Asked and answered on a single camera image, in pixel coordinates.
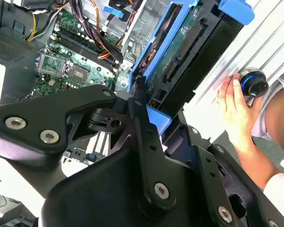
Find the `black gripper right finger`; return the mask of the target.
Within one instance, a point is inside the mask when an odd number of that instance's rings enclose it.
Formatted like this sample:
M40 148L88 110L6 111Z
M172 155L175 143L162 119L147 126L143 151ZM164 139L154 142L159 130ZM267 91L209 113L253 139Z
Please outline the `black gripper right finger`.
M284 227L284 216L229 152L201 137L179 112L163 134L165 154L190 169L198 227Z

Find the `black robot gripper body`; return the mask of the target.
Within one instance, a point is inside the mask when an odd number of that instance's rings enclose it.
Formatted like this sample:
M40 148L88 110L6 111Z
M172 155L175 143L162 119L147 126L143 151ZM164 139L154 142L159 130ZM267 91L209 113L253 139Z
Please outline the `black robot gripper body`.
M42 208L44 227L226 227L210 209L199 178L167 158L176 204L163 211L146 205L136 155L117 152L58 183Z

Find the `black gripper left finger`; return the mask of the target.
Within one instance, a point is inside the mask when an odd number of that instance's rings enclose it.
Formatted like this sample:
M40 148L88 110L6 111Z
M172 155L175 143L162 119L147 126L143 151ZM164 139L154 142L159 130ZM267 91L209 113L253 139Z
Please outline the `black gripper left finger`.
M0 158L7 160L40 195L65 179L64 152L96 132L109 134L108 157L130 152L134 186L142 204L160 210L176 202L165 173L157 127L146 107L146 85L134 83L128 99L92 85L0 106Z

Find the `person's bare hand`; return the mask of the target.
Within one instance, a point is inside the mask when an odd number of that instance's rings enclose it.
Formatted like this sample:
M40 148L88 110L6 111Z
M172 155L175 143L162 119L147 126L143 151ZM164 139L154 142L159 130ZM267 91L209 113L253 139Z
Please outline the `person's bare hand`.
M249 152L255 149L251 132L259 115L263 98L255 98L252 105L248 106L239 78L238 73L225 78L218 91L216 102L230 142L236 150Z

